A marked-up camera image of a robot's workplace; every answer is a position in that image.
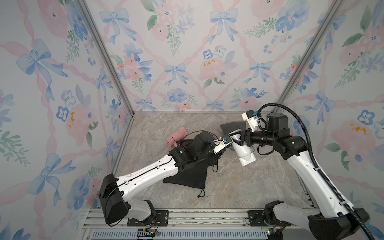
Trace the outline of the grey drawstring pouch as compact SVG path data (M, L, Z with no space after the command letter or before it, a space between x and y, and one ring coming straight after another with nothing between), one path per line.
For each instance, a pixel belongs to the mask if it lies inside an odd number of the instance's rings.
M220 128L222 129L225 135L228 135L232 132L245 130L247 128L247 124L245 122L231 122L220 125Z

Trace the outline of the white hair dryer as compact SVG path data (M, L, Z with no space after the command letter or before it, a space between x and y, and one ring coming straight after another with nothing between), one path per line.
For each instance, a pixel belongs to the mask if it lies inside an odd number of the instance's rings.
M243 144L242 146L239 144L239 134L233 135L231 138L233 140L232 147L243 167L257 160L251 147L248 147L246 144Z

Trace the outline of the plain black pouch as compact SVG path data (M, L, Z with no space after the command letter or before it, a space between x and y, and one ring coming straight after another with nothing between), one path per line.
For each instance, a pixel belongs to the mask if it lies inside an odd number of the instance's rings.
M163 179L163 183L201 189L201 193L198 195L198 198L203 198L206 195L205 186L208 165L208 161L196 163L193 168Z

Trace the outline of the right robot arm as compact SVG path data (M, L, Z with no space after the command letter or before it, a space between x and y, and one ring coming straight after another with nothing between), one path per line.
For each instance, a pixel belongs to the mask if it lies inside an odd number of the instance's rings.
M256 160L251 150L253 145L271 146L299 175L317 204L313 210L290 206L283 201L273 201L265 205L259 218L268 226L283 223L279 230L268 232L270 238L281 240L284 228L295 225L309 232L317 240L342 240L363 230L372 240L373 236L366 223L370 216L363 208L356 208L352 202L337 189L315 159L309 134L305 138L291 136L288 117L280 113L268 114L261 129L262 117L253 111L242 114L249 125L248 129L236 130L229 134L232 146L243 166Z

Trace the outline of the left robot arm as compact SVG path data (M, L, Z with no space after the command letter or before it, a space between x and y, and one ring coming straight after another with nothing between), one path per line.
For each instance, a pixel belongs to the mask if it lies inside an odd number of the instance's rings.
M119 177L107 175L99 191L106 224L112 227L124 217L150 224L156 217L153 204L134 197L159 181L204 190L207 168L217 164L232 142L229 136L216 139L202 131L192 140L181 140L168 154L139 171Z

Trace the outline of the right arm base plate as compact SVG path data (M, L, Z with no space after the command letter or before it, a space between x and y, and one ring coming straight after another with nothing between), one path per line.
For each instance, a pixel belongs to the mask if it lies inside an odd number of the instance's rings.
M287 222L281 222L278 220L272 220L268 223L266 217L264 216L264 211L262 210L250 210L247 211L248 217L246 218L246 224L251 227L266 227L266 228L276 228L282 227Z

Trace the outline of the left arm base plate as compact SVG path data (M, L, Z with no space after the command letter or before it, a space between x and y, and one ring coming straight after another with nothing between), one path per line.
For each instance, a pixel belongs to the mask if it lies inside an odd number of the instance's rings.
M168 210L155 210L148 218L143 221L138 221L137 219L128 219L128 227L167 227L169 221L169 211Z

